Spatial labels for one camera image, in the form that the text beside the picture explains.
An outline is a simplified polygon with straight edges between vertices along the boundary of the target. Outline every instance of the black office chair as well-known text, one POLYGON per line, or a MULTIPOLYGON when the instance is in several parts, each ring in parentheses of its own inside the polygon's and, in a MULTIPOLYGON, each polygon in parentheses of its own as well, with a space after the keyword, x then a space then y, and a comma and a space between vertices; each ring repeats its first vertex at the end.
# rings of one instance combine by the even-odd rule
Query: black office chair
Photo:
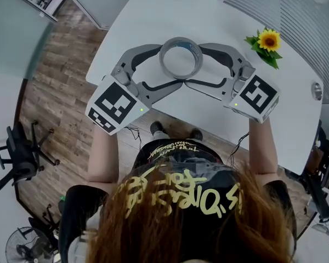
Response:
POLYGON ((5 169, 5 164, 12 164, 12 170, 0 180, 0 190, 11 179, 13 180, 13 186, 19 180, 31 180, 38 171, 43 171, 44 166, 40 165, 39 157, 44 158, 53 166, 60 164, 59 160, 55 160, 55 162, 53 162, 41 151, 42 144, 46 141, 50 134, 54 133, 54 130, 51 129, 39 142, 37 142, 34 130, 34 126, 36 124, 38 124, 38 121, 34 121, 31 124, 33 141, 27 139, 23 126, 20 122, 14 126, 13 130, 11 130, 10 127, 7 127, 8 138, 6 140, 6 146, 0 147, 0 151, 7 149, 10 159, 3 159, 0 155, 0 165, 2 169, 5 169))
POLYGON ((317 212, 319 213, 319 222, 326 223, 329 222, 329 205, 326 200, 327 194, 322 190, 322 188, 329 187, 329 140, 326 139, 326 134, 321 127, 321 123, 322 122, 319 121, 315 141, 320 141, 319 149, 324 154, 318 165, 316 173, 309 172, 307 168, 303 170, 301 175, 297 175, 287 169, 285 170, 285 173, 289 178, 301 183, 306 192, 311 194, 316 205, 317 212))

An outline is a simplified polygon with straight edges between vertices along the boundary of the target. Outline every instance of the brown hair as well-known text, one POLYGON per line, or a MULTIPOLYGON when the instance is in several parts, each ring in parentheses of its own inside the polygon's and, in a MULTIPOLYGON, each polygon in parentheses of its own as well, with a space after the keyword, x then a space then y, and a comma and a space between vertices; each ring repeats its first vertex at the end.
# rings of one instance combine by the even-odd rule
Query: brown hair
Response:
MULTIPOLYGON (((241 205, 236 205, 222 223, 211 261, 290 262, 291 217, 285 214, 281 203, 257 183, 247 166, 244 168, 237 172, 241 205), (235 223, 233 230, 230 221, 235 223), (226 233, 232 235, 221 248, 219 241, 226 233)), ((172 205, 171 214, 168 215, 168 206, 164 203, 154 203, 153 194, 158 192, 154 182, 163 179, 159 170, 146 179, 141 198, 133 200, 136 205, 127 217, 127 196, 134 192, 128 190, 128 185, 134 182, 132 177, 107 200, 99 231, 90 242, 88 263, 182 262, 181 230, 185 210, 178 208, 179 202, 173 203, 170 194, 162 195, 161 199, 172 205)), ((170 190, 173 186, 164 185, 164 188, 170 190)))

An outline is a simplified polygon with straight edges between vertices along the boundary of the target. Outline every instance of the roll of tape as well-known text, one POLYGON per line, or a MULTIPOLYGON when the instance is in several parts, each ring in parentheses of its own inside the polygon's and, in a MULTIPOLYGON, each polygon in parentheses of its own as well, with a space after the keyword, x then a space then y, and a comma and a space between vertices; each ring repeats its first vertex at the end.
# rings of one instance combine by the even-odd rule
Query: roll of tape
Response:
POLYGON ((178 80, 186 80, 194 76, 199 72, 199 70, 202 67, 203 63, 203 56, 202 51, 200 47, 192 40, 185 38, 185 37, 175 37, 170 40, 168 40, 165 44, 163 44, 161 50, 160 50, 160 65, 162 67, 163 72, 166 76, 169 78, 174 78, 178 80), (189 52, 192 53, 194 59, 195 59, 195 66, 191 73, 187 75, 179 75, 176 73, 173 73, 168 69, 168 67, 163 62, 163 59, 165 57, 166 52, 168 52, 170 49, 174 47, 182 47, 184 49, 187 49, 189 52))

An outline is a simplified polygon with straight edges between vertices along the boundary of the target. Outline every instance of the shoe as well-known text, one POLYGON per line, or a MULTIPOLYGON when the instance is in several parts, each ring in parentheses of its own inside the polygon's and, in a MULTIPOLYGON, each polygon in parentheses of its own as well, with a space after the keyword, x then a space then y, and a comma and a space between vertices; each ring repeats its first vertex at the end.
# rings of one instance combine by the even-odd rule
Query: shoe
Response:
POLYGON ((199 129, 193 129, 190 133, 189 138, 197 139, 197 140, 202 141, 203 135, 202 135, 202 132, 199 129))
POLYGON ((167 133, 166 130, 164 129, 163 125, 159 121, 155 121, 151 124, 150 131, 151 131, 152 135, 154 135, 154 133, 157 131, 163 132, 165 134, 167 133))

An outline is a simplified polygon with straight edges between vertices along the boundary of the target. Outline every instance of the sunflower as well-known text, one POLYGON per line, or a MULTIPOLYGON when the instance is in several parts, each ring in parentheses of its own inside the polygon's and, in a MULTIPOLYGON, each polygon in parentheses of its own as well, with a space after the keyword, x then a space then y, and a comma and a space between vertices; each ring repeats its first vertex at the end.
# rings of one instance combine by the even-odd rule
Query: sunflower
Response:
POLYGON ((280 33, 275 32, 274 30, 263 30, 263 32, 258 36, 259 40, 257 43, 262 49, 270 51, 276 51, 280 48, 280 33))

